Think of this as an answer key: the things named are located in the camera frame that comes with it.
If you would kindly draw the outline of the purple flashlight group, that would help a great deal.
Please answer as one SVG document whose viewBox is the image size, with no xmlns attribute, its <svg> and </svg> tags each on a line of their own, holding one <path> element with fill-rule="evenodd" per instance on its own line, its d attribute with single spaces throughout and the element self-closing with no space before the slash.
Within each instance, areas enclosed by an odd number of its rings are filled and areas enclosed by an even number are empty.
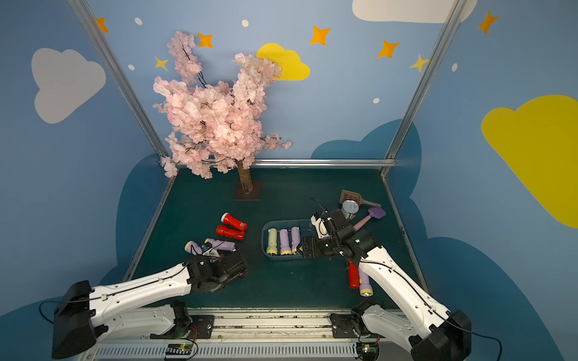
<svg viewBox="0 0 578 361">
<path fill-rule="evenodd" d="M 297 249 L 300 245 L 301 237 L 300 237 L 300 228 L 299 227 L 292 227 L 291 228 L 291 252 L 292 254 L 297 253 Z"/>
</svg>

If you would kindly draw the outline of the light purple flashlight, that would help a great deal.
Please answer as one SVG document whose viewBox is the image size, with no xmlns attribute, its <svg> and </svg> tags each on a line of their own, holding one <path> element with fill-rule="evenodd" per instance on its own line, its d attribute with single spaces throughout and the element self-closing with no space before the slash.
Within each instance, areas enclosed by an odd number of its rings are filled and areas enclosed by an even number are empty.
<svg viewBox="0 0 578 361">
<path fill-rule="evenodd" d="M 280 254 L 291 255 L 291 245 L 289 242 L 289 233 L 286 229 L 279 230 Z"/>
</svg>

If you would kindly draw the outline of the teal plastic storage box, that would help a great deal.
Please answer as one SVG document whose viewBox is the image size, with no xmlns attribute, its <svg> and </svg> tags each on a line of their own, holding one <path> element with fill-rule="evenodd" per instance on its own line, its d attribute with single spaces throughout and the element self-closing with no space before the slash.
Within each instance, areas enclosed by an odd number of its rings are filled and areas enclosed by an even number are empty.
<svg viewBox="0 0 578 361">
<path fill-rule="evenodd" d="M 310 220 L 270 221 L 261 230 L 261 250 L 274 261 L 303 260 L 299 253 L 293 253 L 303 237 L 317 237 Z"/>
</svg>

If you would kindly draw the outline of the pale yellow flashlight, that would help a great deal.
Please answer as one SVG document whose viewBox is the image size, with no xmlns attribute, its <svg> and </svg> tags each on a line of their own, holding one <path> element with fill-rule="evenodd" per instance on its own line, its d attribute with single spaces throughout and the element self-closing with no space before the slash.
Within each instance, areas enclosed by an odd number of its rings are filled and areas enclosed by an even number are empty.
<svg viewBox="0 0 578 361">
<path fill-rule="evenodd" d="M 269 255 L 278 254 L 278 230 L 275 228 L 268 230 L 266 253 Z"/>
</svg>

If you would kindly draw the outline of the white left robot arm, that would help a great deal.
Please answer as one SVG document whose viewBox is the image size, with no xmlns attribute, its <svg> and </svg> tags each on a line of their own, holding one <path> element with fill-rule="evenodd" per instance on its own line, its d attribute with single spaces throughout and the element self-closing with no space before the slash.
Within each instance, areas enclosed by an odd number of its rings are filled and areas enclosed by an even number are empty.
<svg viewBox="0 0 578 361">
<path fill-rule="evenodd" d="M 192 255 L 165 271 L 120 284 L 72 284 L 54 311 L 51 356 L 66 359 L 88 350 L 108 331 L 108 321 L 128 311 L 190 293 L 214 293 L 247 270 L 236 251 L 223 258 Z"/>
</svg>

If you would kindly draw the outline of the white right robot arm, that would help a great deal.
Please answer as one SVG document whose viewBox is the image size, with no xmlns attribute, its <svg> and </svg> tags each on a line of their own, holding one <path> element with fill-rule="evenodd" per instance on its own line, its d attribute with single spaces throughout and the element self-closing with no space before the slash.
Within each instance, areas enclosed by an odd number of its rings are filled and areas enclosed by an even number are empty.
<svg viewBox="0 0 578 361">
<path fill-rule="evenodd" d="M 398 317 L 379 305 L 361 308 L 361 323 L 406 350 L 413 360 L 465 360 L 472 351 L 471 320 L 451 312 L 423 290 L 367 230 L 357 230 L 340 210 L 311 219 L 316 236 L 304 236 L 297 252 L 305 258 L 343 257 L 373 279 L 403 312 Z"/>
</svg>

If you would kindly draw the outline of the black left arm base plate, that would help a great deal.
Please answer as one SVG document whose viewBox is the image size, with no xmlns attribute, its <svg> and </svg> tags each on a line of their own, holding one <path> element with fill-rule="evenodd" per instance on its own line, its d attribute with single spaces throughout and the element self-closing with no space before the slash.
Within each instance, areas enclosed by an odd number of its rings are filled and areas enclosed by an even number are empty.
<svg viewBox="0 0 578 361">
<path fill-rule="evenodd" d="M 179 301 L 169 304 L 169 310 L 173 313 L 170 318 L 172 323 L 165 332 L 150 334 L 150 339 L 210 339 L 215 324 L 215 316 L 210 314 L 191 315 L 188 307 Z"/>
</svg>

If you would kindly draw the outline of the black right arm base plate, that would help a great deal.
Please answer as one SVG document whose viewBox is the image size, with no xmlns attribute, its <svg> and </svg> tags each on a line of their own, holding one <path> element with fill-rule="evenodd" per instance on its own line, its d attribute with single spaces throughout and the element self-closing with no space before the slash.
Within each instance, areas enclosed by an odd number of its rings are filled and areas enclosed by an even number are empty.
<svg viewBox="0 0 578 361">
<path fill-rule="evenodd" d="M 329 315 L 331 331 L 334 338 L 360 338 L 362 327 L 359 317 L 353 314 Z"/>
</svg>

